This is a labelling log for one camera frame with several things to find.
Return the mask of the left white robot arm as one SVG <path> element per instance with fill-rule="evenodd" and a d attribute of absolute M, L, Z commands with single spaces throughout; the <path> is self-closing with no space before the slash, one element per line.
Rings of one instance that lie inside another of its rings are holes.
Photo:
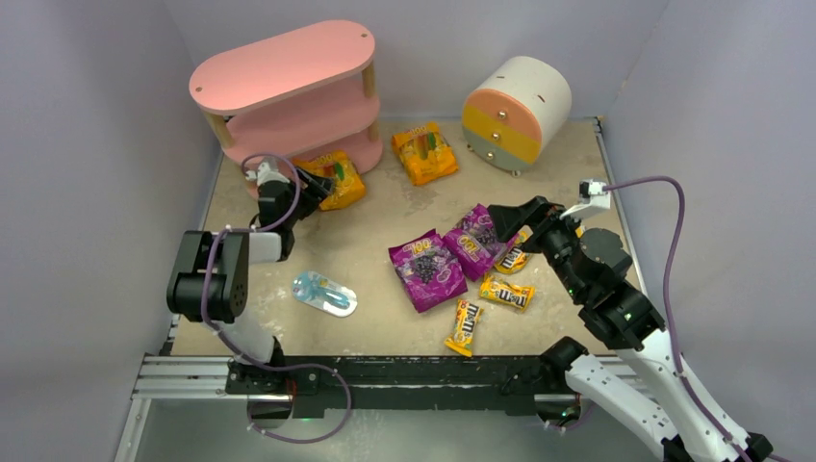
<path fill-rule="evenodd" d="M 274 173 L 258 187 L 258 214 L 249 228 L 185 232 L 166 289 L 169 311 L 205 324 L 241 363 L 274 374 L 296 371 L 284 364 L 274 337 L 251 329 L 245 312 L 248 270 L 255 263 L 287 260 L 293 227 L 334 190 L 334 180 L 301 168 L 292 179 Z"/>

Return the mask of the orange gummy candy bag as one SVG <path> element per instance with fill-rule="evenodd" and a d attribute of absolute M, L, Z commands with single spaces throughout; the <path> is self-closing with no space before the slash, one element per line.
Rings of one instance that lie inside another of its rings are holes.
<path fill-rule="evenodd" d="M 392 135 L 391 148 L 414 186 L 428 184 L 459 169 L 452 147 L 433 121 Z"/>
<path fill-rule="evenodd" d="M 308 161 L 295 159 L 293 163 L 311 174 L 333 180 L 332 192 L 319 204 L 322 211 L 347 208 L 367 193 L 362 177 L 343 150 L 325 153 Z"/>

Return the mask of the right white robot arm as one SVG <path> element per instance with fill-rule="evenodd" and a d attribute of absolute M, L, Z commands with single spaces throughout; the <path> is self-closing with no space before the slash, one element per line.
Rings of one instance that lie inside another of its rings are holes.
<path fill-rule="evenodd" d="M 625 278 L 632 265 L 622 239 L 581 222 L 611 207 L 609 192 L 586 194 L 571 208 L 536 196 L 520 206 L 487 210 L 502 242 L 527 226 L 525 253 L 541 253 L 564 286 L 586 329 L 614 351 L 648 389 L 643 395 L 571 337 L 541 359 L 572 390 L 637 436 L 660 461 L 764 461 L 773 446 L 745 430 L 707 392 L 650 299 Z"/>

